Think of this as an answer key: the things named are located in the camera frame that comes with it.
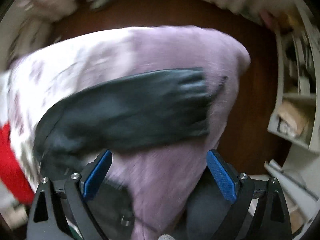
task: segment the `red fabric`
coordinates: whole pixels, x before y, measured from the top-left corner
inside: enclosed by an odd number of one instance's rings
[[[7,189],[23,204],[31,204],[34,193],[10,148],[10,126],[0,129],[0,178]]]

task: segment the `white cabinet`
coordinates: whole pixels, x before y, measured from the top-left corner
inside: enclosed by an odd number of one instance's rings
[[[315,28],[306,14],[306,12],[297,5],[298,12],[303,21],[304,29],[300,31],[293,31],[286,35],[281,35],[279,29],[275,31],[276,44],[278,52],[278,89],[276,97],[275,109],[270,117],[268,131],[278,135],[284,139],[291,141],[299,145],[304,149],[308,149],[312,152],[320,154],[320,109],[317,104],[320,104],[320,51],[318,40],[316,39],[318,29]],[[315,90],[309,94],[303,94],[299,89],[299,78],[297,79],[296,90],[290,87],[290,60],[287,57],[286,51],[290,46],[294,46],[294,53],[296,56],[296,68],[297,73],[299,70],[300,62],[305,59],[301,59],[301,45],[300,38],[305,36],[308,42],[308,51],[311,52],[311,60],[314,65],[314,76],[315,76]],[[304,129],[301,136],[291,137],[287,134],[279,131],[280,118],[277,115],[277,110],[281,106],[282,101],[287,100],[299,108],[305,116],[309,119],[308,126]]]
[[[305,150],[297,145],[292,145],[287,159],[282,167],[283,171],[295,171],[298,173],[306,186],[308,191],[313,192],[315,195],[320,196],[320,156],[313,154],[312,152]],[[297,192],[297,185],[286,185],[286,189],[289,191],[289,195],[295,199],[300,198],[299,208],[304,210],[306,216],[306,223],[303,226],[302,232],[294,238],[294,240],[300,239],[307,231],[311,222],[314,220],[318,212],[320,211],[320,200],[315,202],[315,199],[310,200],[310,196],[303,198],[303,194],[306,191],[300,189]]]

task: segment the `blue gripper pad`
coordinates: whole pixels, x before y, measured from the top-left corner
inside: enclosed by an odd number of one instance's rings
[[[82,198],[85,202],[94,198],[112,163],[110,150],[107,150],[100,160],[99,157],[100,155],[96,158],[97,161],[90,163],[95,165],[95,168],[84,182]]]
[[[207,165],[223,197],[233,204],[237,200],[239,191],[237,174],[229,164],[222,159],[216,150],[208,151]]]

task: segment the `pile of clothes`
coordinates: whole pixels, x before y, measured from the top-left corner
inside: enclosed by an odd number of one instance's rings
[[[35,191],[42,173],[63,178],[109,148],[107,178],[128,188],[139,221],[131,239],[157,239],[206,168],[249,64],[238,41],[194,26],[130,27],[53,44],[11,66],[10,151]]]

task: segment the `purple cloth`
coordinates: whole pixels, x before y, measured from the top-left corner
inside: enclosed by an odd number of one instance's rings
[[[157,239],[183,210],[206,167],[206,153],[216,148],[236,100],[239,77],[250,64],[243,45],[217,30],[197,27],[160,27],[134,30],[136,60],[128,73],[203,67],[209,92],[227,77],[212,102],[210,134],[173,145],[116,155],[109,177],[128,185],[136,221],[132,239]]]

